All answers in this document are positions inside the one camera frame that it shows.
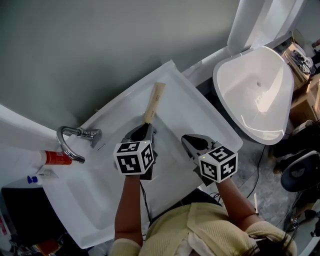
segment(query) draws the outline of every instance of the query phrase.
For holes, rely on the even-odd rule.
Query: white sink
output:
[[[114,167],[113,150],[126,133],[142,123],[155,82],[167,86],[153,120],[158,157],[152,180],[142,181],[153,217],[202,183],[193,172],[195,164],[181,145],[182,135],[207,135],[234,151],[243,144],[216,109],[177,71],[175,64],[167,62],[82,125],[84,129],[101,129],[102,139],[92,149],[88,141],[71,136],[66,143],[85,157],[85,163],[54,167],[59,179],[43,185],[57,216],[81,248],[114,237],[114,219],[124,176]],[[148,221],[142,196],[141,219],[142,223]]]

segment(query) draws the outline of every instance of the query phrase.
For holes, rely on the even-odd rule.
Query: freestanding bathtub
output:
[[[282,139],[294,79],[279,54],[265,46],[249,49],[219,62],[212,78],[223,107],[250,138],[265,145]]]

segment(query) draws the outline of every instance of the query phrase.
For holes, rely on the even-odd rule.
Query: wooden brush handle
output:
[[[156,110],[159,104],[159,101],[161,99],[161,96],[164,92],[166,84],[162,82],[156,82],[153,86],[152,93],[150,96],[150,100],[148,103],[148,107],[146,109],[146,112],[144,114],[143,123],[151,124],[155,114]]]

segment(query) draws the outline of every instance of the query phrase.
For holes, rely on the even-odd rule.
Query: sweater sleeve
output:
[[[284,231],[266,221],[259,221],[252,224],[246,229],[245,232],[251,236],[268,236],[268,238],[272,239],[273,241],[281,241],[286,236]],[[287,235],[285,245],[287,245],[290,241],[291,236]],[[288,250],[292,255],[297,255],[297,245],[295,241],[291,241]]]
[[[110,256],[138,256],[140,249],[135,241],[120,238],[114,241]]]

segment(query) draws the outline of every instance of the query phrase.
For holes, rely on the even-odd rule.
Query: chrome faucet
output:
[[[100,129],[85,130],[85,129],[82,129],[81,127],[78,129],[74,129],[68,126],[61,126],[58,128],[58,130],[56,130],[56,138],[60,143],[60,147],[62,148],[62,151],[70,159],[83,164],[85,162],[85,158],[73,152],[73,150],[65,142],[64,135],[70,136],[72,134],[82,139],[90,141],[91,148],[94,148],[102,137],[102,131]]]

